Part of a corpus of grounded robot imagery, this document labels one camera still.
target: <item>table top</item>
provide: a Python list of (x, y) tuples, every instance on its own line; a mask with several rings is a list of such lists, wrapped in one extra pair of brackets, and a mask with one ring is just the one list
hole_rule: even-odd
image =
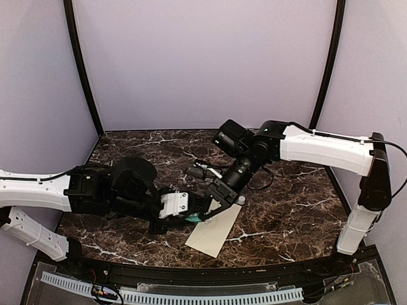
[[(107, 132), (90, 162), (112, 165), (124, 156), (140, 156), (156, 167), (158, 188), (203, 195), (208, 182), (187, 177), (184, 169), (196, 158), (217, 165), (233, 161), (211, 144), (213, 135), (214, 130)], [(144, 220), (65, 213), (57, 232), (79, 240), (86, 257), (145, 266), (230, 268), (328, 256), (347, 215), (324, 167), (286, 161), (267, 167), (275, 175), (273, 184), (262, 191), (244, 189), (246, 202), (216, 259), (185, 245), (194, 226), (153, 236)], [(260, 171), (251, 185), (269, 181)]]

